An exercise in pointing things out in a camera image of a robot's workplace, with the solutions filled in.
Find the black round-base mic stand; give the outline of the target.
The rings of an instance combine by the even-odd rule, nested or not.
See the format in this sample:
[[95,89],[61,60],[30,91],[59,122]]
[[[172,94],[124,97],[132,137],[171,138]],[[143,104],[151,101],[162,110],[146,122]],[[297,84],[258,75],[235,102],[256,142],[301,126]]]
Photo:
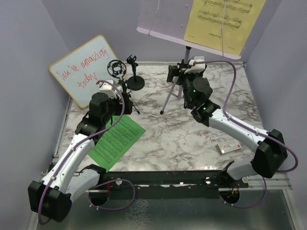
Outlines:
[[136,68],[138,63],[136,63],[137,57],[130,55],[127,58],[127,63],[131,65],[133,76],[127,80],[127,88],[132,91],[139,91],[145,86],[144,79],[141,76],[136,75]]

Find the green sheet music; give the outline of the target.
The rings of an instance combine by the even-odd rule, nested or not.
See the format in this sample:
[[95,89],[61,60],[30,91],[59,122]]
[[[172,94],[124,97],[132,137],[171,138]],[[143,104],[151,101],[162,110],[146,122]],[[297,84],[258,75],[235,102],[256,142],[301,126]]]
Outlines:
[[146,130],[127,115],[114,116],[118,123],[105,132],[88,156],[108,172],[141,138]]

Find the black tripod mic stand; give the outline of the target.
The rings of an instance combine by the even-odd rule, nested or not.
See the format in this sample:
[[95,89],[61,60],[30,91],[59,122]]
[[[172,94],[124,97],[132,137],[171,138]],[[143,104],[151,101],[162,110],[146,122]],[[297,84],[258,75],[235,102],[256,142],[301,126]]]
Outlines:
[[134,108],[136,112],[140,114],[133,102],[130,100],[130,92],[127,92],[128,81],[124,80],[123,78],[127,72],[127,67],[124,62],[117,59],[110,61],[107,65],[107,72],[111,77],[118,79],[118,84],[122,87],[121,95],[124,98],[123,102],[125,105],[125,114],[130,115],[132,113],[132,108]]

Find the lilac music stand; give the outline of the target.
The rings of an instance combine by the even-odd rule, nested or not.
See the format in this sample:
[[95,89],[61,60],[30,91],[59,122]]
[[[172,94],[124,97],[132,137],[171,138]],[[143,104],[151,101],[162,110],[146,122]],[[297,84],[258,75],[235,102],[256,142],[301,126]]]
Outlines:
[[203,56],[193,57],[190,53],[195,49],[215,55],[217,62],[224,59],[238,62],[241,56],[231,55],[224,50],[219,51],[184,40],[192,4],[191,0],[142,0],[137,31],[184,45],[186,49],[184,60],[186,62],[188,59],[207,61]]

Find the yellow sheet music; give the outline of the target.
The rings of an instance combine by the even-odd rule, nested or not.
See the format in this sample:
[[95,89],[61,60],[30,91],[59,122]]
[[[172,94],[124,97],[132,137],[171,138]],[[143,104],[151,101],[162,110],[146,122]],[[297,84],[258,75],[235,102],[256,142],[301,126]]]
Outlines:
[[264,0],[195,0],[184,40],[239,56]]

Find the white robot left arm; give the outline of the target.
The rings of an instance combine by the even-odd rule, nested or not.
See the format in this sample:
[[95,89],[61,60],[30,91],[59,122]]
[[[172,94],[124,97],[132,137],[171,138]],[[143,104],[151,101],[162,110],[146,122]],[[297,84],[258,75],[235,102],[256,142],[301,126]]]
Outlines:
[[107,126],[112,117],[121,119],[131,110],[132,102],[127,93],[121,92],[115,98],[102,92],[92,95],[89,111],[77,125],[69,148],[40,182],[32,181],[28,187],[30,208],[38,214],[41,225],[50,220],[62,222],[73,202],[87,189],[105,186],[105,169],[90,167],[83,175],[74,177],[74,174],[103,134],[117,124],[115,121]]

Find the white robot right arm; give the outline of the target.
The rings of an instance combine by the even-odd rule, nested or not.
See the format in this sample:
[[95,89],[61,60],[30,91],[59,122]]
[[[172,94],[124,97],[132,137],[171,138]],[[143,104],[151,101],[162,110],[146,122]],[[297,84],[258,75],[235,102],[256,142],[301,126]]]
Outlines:
[[232,187],[239,179],[257,174],[272,178],[288,156],[282,133],[276,129],[258,129],[223,111],[210,100],[213,90],[208,79],[203,77],[205,70],[205,64],[170,65],[167,82],[177,79],[183,91],[184,108],[191,110],[198,123],[223,131],[254,153],[251,160],[228,164],[220,176],[221,184]]

